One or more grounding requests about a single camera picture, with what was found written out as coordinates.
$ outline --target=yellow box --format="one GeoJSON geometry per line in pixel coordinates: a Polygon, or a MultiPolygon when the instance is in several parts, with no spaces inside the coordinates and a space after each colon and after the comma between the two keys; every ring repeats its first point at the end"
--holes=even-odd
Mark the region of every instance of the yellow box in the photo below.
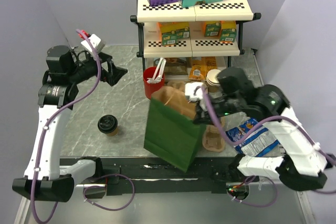
{"type": "Polygon", "coordinates": [[[234,42],[237,36],[235,21],[222,21],[219,33],[220,42],[234,42]]]}
{"type": "Polygon", "coordinates": [[[162,22],[159,23],[159,28],[163,46],[173,45],[178,39],[190,37],[189,22],[162,22]]]}

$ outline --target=black cup lid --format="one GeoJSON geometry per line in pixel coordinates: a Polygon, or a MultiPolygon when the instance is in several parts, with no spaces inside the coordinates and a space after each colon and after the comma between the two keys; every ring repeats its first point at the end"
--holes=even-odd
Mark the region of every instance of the black cup lid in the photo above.
{"type": "Polygon", "coordinates": [[[98,121],[98,129],[105,134],[115,131],[117,127],[118,120],[113,115],[104,115],[98,121]]]}

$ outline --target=blue snack bag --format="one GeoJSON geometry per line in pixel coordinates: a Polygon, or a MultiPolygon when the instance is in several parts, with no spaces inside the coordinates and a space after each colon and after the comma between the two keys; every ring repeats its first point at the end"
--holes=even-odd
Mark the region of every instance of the blue snack bag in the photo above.
{"type": "MultiPolygon", "coordinates": [[[[244,124],[226,132],[231,141],[240,140],[258,122],[254,118],[247,120],[244,124]]],[[[248,139],[240,145],[235,146],[237,152],[252,157],[262,157],[279,144],[276,137],[264,126],[253,132],[248,139]]]]}

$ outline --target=black metal bar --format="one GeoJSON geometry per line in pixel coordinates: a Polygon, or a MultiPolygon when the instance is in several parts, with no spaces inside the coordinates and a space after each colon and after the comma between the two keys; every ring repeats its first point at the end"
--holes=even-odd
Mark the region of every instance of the black metal bar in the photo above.
{"type": "Polygon", "coordinates": [[[245,53],[243,49],[243,24],[242,22],[238,22],[238,48],[241,55],[245,53]]]}
{"type": "MultiPolygon", "coordinates": [[[[73,165],[78,160],[78,158],[61,158],[60,165],[73,165]]],[[[101,158],[105,174],[116,173],[116,169],[120,169],[120,174],[132,179],[137,193],[176,191],[226,193],[226,183],[241,182],[244,179],[240,173],[233,172],[235,169],[231,163],[234,160],[233,157],[197,157],[184,173],[160,158],[101,158]]],[[[130,190],[129,182],[123,178],[111,177],[108,180],[107,195],[130,193],[130,190]]]]}
{"type": "Polygon", "coordinates": [[[138,42],[139,42],[139,52],[136,53],[138,58],[142,58],[142,71],[145,70],[145,61],[144,61],[144,38],[143,38],[143,26],[144,23],[139,23],[136,15],[131,16],[131,22],[135,23],[138,26],[138,42]]]}
{"type": "Polygon", "coordinates": [[[231,56],[227,57],[227,67],[231,67],[231,56]]]}
{"type": "Polygon", "coordinates": [[[254,13],[253,14],[253,19],[252,20],[241,20],[239,22],[241,23],[246,23],[246,22],[251,22],[251,21],[254,21],[254,20],[259,20],[261,19],[261,13],[254,13]]]}

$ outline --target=checkered pattern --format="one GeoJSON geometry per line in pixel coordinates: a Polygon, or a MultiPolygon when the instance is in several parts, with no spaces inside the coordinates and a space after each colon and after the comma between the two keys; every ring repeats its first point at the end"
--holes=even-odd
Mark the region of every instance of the checkered pattern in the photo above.
{"type": "Polygon", "coordinates": [[[189,9],[189,7],[182,8],[180,4],[158,5],[158,6],[142,5],[142,10],[184,10],[184,9],[189,9]]]}
{"type": "Polygon", "coordinates": [[[233,43],[223,43],[218,40],[195,40],[197,46],[232,46],[233,43]]]}
{"type": "MultiPolygon", "coordinates": [[[[187,41],[178,41],[174,45],[164,46],[164,47],[186,47],[187,41]]],[[[161,41],[148,41],[148,47],[163,47],[161,41]]]]}
{"type": "Polygon", "coordinates": [[[202,4],[200,9],[244,9],[244,3],[210,3],[210,4],[202,4]]]}

